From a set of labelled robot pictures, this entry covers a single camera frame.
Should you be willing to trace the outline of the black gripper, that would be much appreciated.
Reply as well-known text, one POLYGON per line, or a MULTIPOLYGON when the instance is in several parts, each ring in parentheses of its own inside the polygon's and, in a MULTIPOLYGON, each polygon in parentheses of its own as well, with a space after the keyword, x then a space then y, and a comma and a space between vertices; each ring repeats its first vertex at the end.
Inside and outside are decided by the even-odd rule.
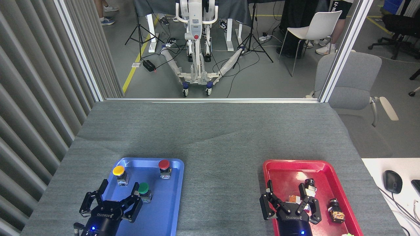
POLYGON ((273 193, 271 180, 267 181, 266 192, 260 197, 262 215, 265 221, 277 218, 280 236, 310 236, 311 227, 309 222, 316 225, 321 220, 319 213, 319 201, 315 198, 316 187, 311 183, 299 185, 301 203, 284 203, 273 193), (291 213, 285 211, 287 206, 291 213))
POLYGON ((87 192, 81 204, 79 213, 84 217, 90 216, 82 236, 115 236, 122 221, 128 220, 134 223, 142 207, 142 200, 138 194, 139 183, 131 191, 131 195, 118 201, 103 201, 102 194, 108 186, 108 180, 103 179, 98 190, 87 192), (97 201, 97 206, 91 210, 93 200, 97 201))

